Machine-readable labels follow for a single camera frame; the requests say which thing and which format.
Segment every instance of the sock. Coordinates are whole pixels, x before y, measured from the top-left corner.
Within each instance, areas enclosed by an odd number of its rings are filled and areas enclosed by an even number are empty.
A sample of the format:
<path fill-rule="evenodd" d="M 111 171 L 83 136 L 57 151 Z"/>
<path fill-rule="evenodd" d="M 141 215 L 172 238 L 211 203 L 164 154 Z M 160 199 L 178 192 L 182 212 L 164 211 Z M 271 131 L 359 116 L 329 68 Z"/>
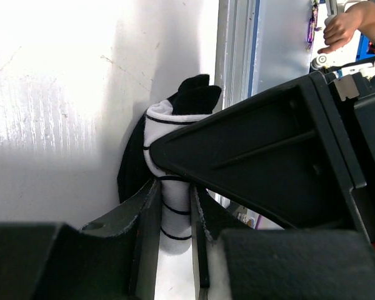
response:
<path fill-rule="evenodd" d="M 179 93 L 184 93 L 194 88 L 208 86 L 208 84 L 209 75 L 207 74 L 200 74 L 192 78 L 187 78 L 180 85 L 178 92 L 170 96 L 168 101 L 173 103 L 174 100 L 177 99 Z M 137 122 L 129 141 L 127 142 L 122 157 L 121 167 L 119 168 L 117 177 L 120 203 L 135 195 L 144 184 L 153 177 L 142 153 L 145 121 L 146 115 L 144 114 Z"/>
<path fill-rule="evenodd" d="M 220 94 L 221 89 L 216 86 L 179 89 L 172 104 L 164 100 L 146 112 L 144 156 L 149 169 L 162 183 L 160 249 L 170 255 L 182 254 L 191 245 L 190 183 L 156 167 L 149 148 L 161 136 L 209 116 Z"/>

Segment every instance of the purple object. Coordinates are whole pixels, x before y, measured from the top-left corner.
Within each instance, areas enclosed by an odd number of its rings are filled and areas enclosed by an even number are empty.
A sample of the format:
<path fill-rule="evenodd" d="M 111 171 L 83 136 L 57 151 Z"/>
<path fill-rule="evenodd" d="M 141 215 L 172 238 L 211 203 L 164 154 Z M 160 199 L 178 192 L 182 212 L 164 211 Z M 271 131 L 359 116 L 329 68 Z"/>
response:
<path fill-rule="evenodd" d="M 318 22 L 318 5 L 314 4 L 312 6 L 312 19 L 314 19 L 315 24 Z"/>
<path fill-rule="evenodd" d="M 307 42 L 312 43 L 314 41 L 316 23 L 313 18 L 311 18 L 310 23 L 308 24 L 308 34 Z"/>

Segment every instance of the finger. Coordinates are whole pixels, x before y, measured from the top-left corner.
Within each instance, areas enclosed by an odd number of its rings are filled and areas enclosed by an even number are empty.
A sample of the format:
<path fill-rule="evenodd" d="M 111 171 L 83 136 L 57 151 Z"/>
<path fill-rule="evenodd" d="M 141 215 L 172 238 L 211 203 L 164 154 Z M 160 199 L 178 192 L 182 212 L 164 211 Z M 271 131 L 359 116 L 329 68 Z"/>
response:
<path fill-rule="evenodd" d="M 324 33 L 324 39 L 329 39 L 331 36 L 335 35 L 336 33 L 338 33 L 338 29 L 334 27 L 332 30 Z"/>
<path fill-rule="evenodd" d="M 347 40 L 340 39 L 337 42 L 335 42 L 334 44 L 330 45 L 329 47 L 322 48 L 322 49 L 318 50 L 318 54 L 322 54 L 322 53 L 329 54 L 329 53 L 332 53 L 333 51 L 336 51 L 339 48 L 342 48 L 347 43 L 348 43 Z"/>
<path fill-rule="evenodd" d="M 330 46 L 333 43 L 336 43 L 340 39 L 344 39 L 344 37 L 341 36 L 341 34 L 335 34 L 334 36 L 331 36 L 328 39 L 325 39 L 325 45 Z"/>
<path fill-rule="evenodd" d="M 329 31 L 331 31 L 334 27 L 334 23 L 332 23 L 332 21 L 325 27 L 324 29 L 324 34 L 325 33 L 328 33 Z"/>
<path fill-rule="evenodd" d="M 336 29 L 336 22 L 338 21 L 339 19 L 336 19 L 336 17 L 334 19 L 332 19 L 332 21 L 326 26 L 325 30 L 324 30 L 324 34 L 325 33 L 328 33 L 329 31 L 333 30 L 333 29 Z"/>

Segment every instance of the person's arm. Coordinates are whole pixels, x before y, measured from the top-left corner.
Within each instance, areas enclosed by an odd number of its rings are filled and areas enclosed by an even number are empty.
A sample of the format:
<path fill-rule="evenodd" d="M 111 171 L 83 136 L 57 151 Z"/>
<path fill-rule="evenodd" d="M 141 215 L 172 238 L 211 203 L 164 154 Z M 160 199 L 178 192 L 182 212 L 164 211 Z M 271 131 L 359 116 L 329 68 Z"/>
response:
<path fill-rule="evenodd" d="M 327 54 L 343 47 L 351 41 L 357 29 L 375 43 L 375 3 L 359 2 L 334 17 L 324 30 L 325 45 L 328 47 L 318 53 Z"/>

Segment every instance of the black sock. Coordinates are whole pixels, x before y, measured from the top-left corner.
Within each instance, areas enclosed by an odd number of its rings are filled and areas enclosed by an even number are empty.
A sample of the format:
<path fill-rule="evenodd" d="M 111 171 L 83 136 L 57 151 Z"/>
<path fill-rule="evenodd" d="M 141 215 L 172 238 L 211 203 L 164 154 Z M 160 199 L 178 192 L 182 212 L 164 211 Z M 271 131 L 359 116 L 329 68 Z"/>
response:
<path fill-rule="evenodd" d="M 172 103 L 172 114 L 186 116 L 190 114 L 211 114 L 221 95 L 219 86 L 202 86 L 179 92 Z"/>
<path fill-rule="evenodd" d="M 177 90 L 179 93 L 188 91 L 194 88 L 200 88 L 201 86 L 208 86 L 210 83 L 210 75 L 208 74 L 200 74 L 191 78 L 185 79 L 179 89 Z"/>
<path fill-rule="evenodd" d="M 145 121 L 143 115 L 133 129 L 122 157 L 117 177 L 120 203 L 135 195 L 153 177 L 143 155 Z"/>

